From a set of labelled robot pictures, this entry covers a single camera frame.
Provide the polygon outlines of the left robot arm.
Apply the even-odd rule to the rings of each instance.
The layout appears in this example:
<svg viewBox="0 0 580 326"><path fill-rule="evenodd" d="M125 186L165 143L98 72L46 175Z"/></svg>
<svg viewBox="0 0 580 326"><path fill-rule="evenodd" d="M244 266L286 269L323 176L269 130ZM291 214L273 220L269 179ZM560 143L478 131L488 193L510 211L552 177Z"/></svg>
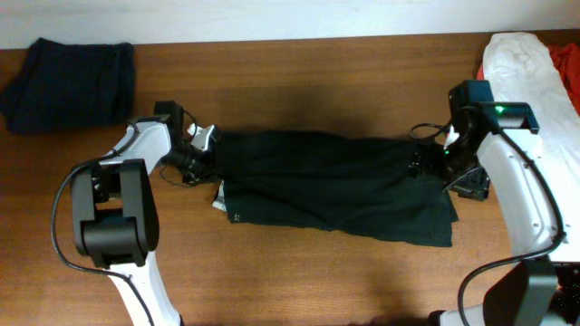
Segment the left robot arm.
<svg viewBox="0 0 580 326"><path fill-rule="evenodd" d="M220 130L184 124L175 101L158 101L154 113L131 119L125 135L103 157L75 168L69 179L72 229L91 272L108 277L135 325L180 325L157 264L160 222L150 185L157 166L178 170L193 187L211 179L211 156Z"/></svg>

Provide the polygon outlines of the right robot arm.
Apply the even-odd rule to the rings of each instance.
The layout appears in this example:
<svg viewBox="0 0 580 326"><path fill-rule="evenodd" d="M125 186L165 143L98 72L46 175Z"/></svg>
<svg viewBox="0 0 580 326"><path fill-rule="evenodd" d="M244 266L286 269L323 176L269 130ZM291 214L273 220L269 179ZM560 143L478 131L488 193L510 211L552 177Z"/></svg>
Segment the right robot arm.
<svg viewBox="0 0 580 326"><path fill-rule="evenodd" d="M420 138L430 153L412 167L444 181L445 191L483 199L493 188L511 256L483 264L461 282L457 307L430 325L576 325L579 322L579 202L555 157L543 149L536 114L525 102L496 101L488 81L449 91L445 135Z"/></svg>

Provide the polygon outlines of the black shorts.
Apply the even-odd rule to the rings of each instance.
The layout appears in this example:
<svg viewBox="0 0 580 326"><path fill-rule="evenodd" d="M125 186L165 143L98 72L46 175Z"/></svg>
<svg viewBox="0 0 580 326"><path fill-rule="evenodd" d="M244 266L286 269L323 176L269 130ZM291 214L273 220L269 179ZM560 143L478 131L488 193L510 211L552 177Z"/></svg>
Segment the black shorts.
<svg viewBox="0 0 580 326"><path fill-rule="evenodd" d="M450 247L458 215L444 182L411 177L413 141L322 132L225 132L215 146L233 224L290 226Z"/></svg>

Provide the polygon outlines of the white garment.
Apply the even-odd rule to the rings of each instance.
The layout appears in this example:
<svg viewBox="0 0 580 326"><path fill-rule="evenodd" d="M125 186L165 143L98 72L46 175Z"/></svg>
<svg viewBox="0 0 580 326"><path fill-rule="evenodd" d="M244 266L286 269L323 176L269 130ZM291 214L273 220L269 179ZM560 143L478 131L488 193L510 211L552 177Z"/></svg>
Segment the white garment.
<svg viewBox="0 0 580 326"><path fill-rule="evenodd" d="M529 33L494 34L485 48L482 69L495 100L530 105L552 169L578 183L579 115L548 47Z"/></svg>

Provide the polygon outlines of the red garment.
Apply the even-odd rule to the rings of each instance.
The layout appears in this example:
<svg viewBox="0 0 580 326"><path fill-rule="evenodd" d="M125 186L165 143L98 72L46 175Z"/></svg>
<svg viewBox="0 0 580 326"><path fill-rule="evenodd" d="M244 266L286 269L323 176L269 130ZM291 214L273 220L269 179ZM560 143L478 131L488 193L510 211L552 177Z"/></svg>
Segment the red garment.
<svg viewBox="0 0 580 326"><path fill-rule="evenodd" d="M546 99L550 113L579 115L579 46L543 43L491 43L476 78L487 80L500 101L525 101L533 107Z"/></svg>

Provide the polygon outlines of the folded navy blue garment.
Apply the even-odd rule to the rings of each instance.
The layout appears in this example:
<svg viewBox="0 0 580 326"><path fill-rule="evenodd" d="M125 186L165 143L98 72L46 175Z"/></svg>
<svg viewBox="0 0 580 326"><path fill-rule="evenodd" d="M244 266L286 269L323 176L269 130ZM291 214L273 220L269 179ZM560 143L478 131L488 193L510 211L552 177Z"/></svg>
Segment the folded navy blue garment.
<svg viewBox="0 0 580 326"><path fill-rule="evenodd" d="M1 114L8 131L21 135L115 125L131 115L135 87L132 44L39 38L1 91Z"/></svg>

